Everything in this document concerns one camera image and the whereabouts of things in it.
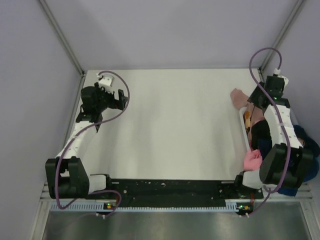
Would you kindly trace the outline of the dusty pink t shirt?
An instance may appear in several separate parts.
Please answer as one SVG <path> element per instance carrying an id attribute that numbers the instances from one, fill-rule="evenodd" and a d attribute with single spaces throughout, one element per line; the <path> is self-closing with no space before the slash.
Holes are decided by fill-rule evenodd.
<path id="1" fill-rule="evenodd" d="M 248 105 L 249 97 L 243 93 L 242 90 L 234 88 L 230 93 L 230 98 L 232 101 L 232 105 L 237 109 L 240 110 L 243 107 Z"/>

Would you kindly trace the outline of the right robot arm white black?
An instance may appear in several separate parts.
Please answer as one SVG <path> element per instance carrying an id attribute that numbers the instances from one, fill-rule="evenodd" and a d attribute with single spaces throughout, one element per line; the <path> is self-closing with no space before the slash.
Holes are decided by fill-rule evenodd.
<path id="1" fill-rule="evenodd" d="M 239 198 L 263 186 L 295 196 L 317 166 L 312 150 L 292 123 L 289 100 L 283 97 L 288 82 L 286 77 L 273 74 L 250 96 L 237 88 L 230 94 L 240 112 L 247 148 L 241 180 L 233 185 Z"/>

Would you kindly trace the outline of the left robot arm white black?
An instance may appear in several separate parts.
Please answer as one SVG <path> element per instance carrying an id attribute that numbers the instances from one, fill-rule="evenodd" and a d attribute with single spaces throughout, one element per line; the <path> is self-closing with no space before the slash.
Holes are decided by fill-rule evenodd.
<path id="1" fill-rule="evenodd" d="M 128 97 L 121 89 L 115 94 L 95 84 L 81 90 L 81 101 L 72 135 L 61 152 L 45 163 L 49 195 L 53 199 L 86 198 L 93 192 L 106 199 L 114 191 L 108 183 L 109 176 L 90 169 L 85 154 L 104 122 L 102 113 L 106 109 L 124 111 Z"/>

